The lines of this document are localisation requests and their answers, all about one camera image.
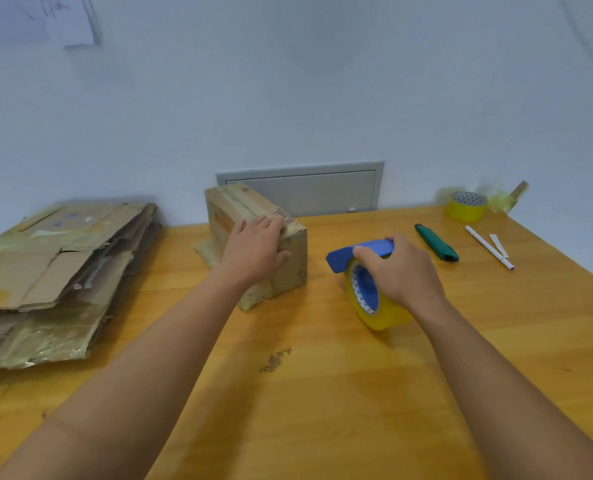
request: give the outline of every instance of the gray metal panel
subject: gray metal panel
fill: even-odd
[[[217,173],[216,181],[245,182],[292,215],[314,216],[376,210],[383,168],[381,161],[243,170]]]

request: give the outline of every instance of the stack of flattened cardboard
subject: stack of flattened cardboard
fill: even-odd
[[[264,215],[281,217],[285,222],[285,229],[278,240],[278,249],[289,250],[292,256],[268,279],[245,292],[239,301],[242,310],[247,311],[264,298],[273,298],[306,283],[308,230],[304,225],[243,182],[206,189],[205,202],[211,239],[199,242],[195,249],[210,268],[220,262],[232,228],[237,222],[242,219],[250,221]]]
[[[0,369],[87,357],[160,229],[155,210],[59,205],[0,235]]]

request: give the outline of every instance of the green utility knife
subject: green utility knife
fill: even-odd
[[[459,255],[449,245],[441,240],[432,229],[421,224],[415,224],[414,228],[417,230],[423,241],[434,251],[434,253],[442,261],[457,262]]]

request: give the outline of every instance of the wooden tabletop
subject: wooden tabletop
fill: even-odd
[[[441,209],[307,217],[308,284],[235,310],[151,479],[483,478],[473,442],[415,322],[371,332],[325,255],[429,226],[461,256],[435,259],[448,298],[593,437],[593,275],[510,218],[508,271]],[[207,226],[171,228],[122,312],[80,362],[0,371],[0,464],[43,418],[196,286]]]

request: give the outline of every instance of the white wall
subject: white wall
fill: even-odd
[[[93,0],[102,47],[0,47],[0,231],[214,172],[386,160],[381,207],[527,179],[512,216],[593,271],[593,62],[557,0]],[[572,0],[593,43],[593,0]]]

